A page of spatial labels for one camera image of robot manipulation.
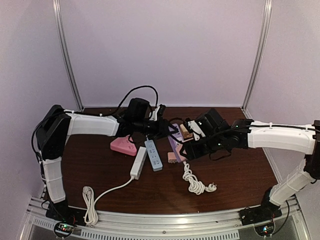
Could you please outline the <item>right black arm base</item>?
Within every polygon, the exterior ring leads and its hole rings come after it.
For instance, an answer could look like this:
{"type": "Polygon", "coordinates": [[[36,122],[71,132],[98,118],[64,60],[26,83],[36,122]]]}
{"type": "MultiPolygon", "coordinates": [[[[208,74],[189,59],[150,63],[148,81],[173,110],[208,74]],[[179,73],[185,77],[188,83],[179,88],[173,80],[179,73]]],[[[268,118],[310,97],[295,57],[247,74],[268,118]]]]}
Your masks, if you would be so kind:
{"type": "Polygon", "coordinates": [[[239,212],[241,224],[243,226],[271,221],[282,216],[280,206],[264,199],[261,205],[256,207],[246,207],[239,212]]]}

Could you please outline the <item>light blue power strip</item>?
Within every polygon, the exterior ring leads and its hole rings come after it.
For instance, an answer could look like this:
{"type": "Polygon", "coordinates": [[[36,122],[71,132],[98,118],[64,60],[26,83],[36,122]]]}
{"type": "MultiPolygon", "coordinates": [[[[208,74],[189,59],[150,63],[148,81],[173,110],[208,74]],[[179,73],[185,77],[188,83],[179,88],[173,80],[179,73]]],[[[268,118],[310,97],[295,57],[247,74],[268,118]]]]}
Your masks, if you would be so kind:
{"type": "Polygon", "coordinates": [[[151,163],[152,170],[154,172],[161,171],[163,169],[163,163],[153,140],[146,140],[144,142],[149,161],[151,163]]]}

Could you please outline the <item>beige cube socket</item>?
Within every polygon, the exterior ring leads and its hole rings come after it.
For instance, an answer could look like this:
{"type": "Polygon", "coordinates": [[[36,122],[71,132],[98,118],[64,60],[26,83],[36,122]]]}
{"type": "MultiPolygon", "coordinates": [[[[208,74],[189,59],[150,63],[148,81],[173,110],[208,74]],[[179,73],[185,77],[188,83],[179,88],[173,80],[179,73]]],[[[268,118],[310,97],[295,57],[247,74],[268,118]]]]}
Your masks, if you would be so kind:
{"type": "Polygon", "coordinates": [[[179,128],[184,140],[193,138],[193,133],[190,133],[183,124],[181,124],[179,128]]]}

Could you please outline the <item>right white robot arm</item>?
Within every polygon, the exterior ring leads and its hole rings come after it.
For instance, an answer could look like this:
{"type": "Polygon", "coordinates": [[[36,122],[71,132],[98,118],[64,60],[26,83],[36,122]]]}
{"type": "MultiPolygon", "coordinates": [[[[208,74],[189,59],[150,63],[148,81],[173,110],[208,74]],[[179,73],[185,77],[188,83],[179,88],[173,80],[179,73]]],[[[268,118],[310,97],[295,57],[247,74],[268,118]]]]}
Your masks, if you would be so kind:
{"type": "Polygon", "coordinates": [[[259,220],[268,220],[289,197],[320,179],[320,122],[307,125],[265,123],[238,119],[232,125],[193,121],[188,125],[194,138],[185,141],[179,150],[187,160],[198,159],[220,150],[281,149],[304,154],[301,163],[287,177],[269,188],[256,210],[259,220]]]}

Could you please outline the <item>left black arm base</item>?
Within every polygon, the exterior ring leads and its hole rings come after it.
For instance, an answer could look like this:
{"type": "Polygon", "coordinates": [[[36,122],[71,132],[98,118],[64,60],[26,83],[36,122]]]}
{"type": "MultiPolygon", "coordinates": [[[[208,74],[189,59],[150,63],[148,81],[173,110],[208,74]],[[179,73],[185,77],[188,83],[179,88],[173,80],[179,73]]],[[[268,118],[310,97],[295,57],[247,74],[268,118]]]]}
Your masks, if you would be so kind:
{"type": "Polygon", "coordinates": [[[49,200],[49,205],[46,210],[45,216],[47,218],[57,220],[77,226],[86,226],[85,223],[86,210],[69,206],[68,201],[65,199],[58,203],[53,203],[49,200]]]}

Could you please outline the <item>light pink usb charger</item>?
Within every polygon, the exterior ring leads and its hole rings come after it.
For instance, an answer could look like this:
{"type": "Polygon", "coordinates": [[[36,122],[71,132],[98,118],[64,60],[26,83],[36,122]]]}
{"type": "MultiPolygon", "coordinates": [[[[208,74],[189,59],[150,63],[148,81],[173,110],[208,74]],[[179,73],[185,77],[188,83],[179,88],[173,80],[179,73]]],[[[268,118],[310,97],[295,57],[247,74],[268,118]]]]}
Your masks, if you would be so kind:
{"type": "Polygon", "coordinates": [[[174,152],[168,152],[167,153],[167,161],[170,164],[174,164],[177,162],[177,158],[174,152]]]}

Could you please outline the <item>white power strip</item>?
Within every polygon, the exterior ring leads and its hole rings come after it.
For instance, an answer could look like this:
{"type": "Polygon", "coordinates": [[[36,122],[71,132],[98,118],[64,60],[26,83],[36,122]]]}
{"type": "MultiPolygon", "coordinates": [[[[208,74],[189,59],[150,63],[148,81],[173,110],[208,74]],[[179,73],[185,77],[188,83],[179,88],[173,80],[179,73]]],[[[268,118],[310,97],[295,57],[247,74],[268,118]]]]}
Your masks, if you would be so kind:
{"type": "Polygon", "coordinates": [[[141,146],[138,149],[138,152],[135,156],[134,162],[130,170],[130,177],[133,180],[138,180],[140,178],[142,168],[146,160],[146,156],[147,156],[147,149],[146,147],[141,146]]]}

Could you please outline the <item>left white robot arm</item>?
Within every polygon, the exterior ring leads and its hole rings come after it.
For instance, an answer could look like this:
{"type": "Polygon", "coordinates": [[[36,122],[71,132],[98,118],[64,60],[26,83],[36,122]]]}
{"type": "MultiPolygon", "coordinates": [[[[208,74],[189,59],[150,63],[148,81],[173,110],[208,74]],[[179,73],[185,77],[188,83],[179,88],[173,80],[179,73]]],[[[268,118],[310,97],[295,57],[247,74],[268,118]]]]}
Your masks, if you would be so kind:
{"type": "Polygon", "coordinates": [[[178,132],[162,117],[165,108],[161,104],[146,116],[150,105],[133,103],[120,114],[90,115],[53,105],[31,135],[31,147],[42,165],[49,199],[55,204],[51,210],[53,215],[61,222],[72,218],[71,209],[61,203],[66,200],[61,161],[70,136],[126,137],[141,133],[150,140],[161,139],[178,132]]]}

